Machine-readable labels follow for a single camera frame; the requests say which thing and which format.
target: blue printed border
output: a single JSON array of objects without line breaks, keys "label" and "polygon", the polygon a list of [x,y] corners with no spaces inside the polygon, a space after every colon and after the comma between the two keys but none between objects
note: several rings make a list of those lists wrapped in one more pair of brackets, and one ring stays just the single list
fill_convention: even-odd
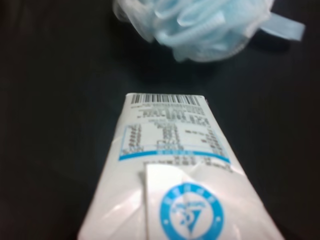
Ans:
[{"label": "blue printed border", "polygon": [[159,150],[159,151],[143,151],[143,152],[136,152],[127,155],[122,155],[119,157],[119,161],[132,159],[132,158],[139,158],[144,156],[151,156],[151,155],[189,155],[189,156],[206,156],[206,157],[214,157],[230,163],[230,160],[224,156],[220,156],[218,154],[205,152],[205,151],[185,151],[185,150]]}]

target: barcode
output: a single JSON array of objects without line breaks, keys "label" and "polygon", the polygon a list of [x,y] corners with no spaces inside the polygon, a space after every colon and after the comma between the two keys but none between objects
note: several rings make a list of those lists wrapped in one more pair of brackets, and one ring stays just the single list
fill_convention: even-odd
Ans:
[{"label": "barcode", "polygon": [[131,104],[141,103],[176,103],[200,106],[196,96],[192,95],[172,95],[172,94],[134,94]]}]

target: nutrition facts table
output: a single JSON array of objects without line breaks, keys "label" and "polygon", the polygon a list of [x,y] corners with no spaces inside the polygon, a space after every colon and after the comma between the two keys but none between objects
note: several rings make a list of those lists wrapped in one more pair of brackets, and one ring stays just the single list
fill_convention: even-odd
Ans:
[{"label": "nutrition facts table", "polygon": [[169,122],[127,125],[119,160],[152,155],[213,157],[229,163],[218,136],[208,126]]}]

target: black table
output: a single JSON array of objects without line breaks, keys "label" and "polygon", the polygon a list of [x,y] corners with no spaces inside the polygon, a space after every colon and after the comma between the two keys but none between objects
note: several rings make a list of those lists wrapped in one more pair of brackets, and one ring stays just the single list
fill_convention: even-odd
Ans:
[{"label": "black table", "polygon": [[176,63],[110,0],[0,2],[0,239],[73,240],[125,94],[204,95],[287,239],[320,239],[318,0],[278,0],[302,43],[258,33],[219,63]]}]

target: blue logo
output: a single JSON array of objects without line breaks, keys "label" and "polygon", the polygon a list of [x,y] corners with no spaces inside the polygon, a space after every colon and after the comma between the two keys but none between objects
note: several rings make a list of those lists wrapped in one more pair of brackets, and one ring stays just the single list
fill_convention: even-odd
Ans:
[{"label": "blue logo", "polygon": [[184,183],[162,199],[160,221],[169,240],[215,240],[224,225],[218,199],[200,185]]}]

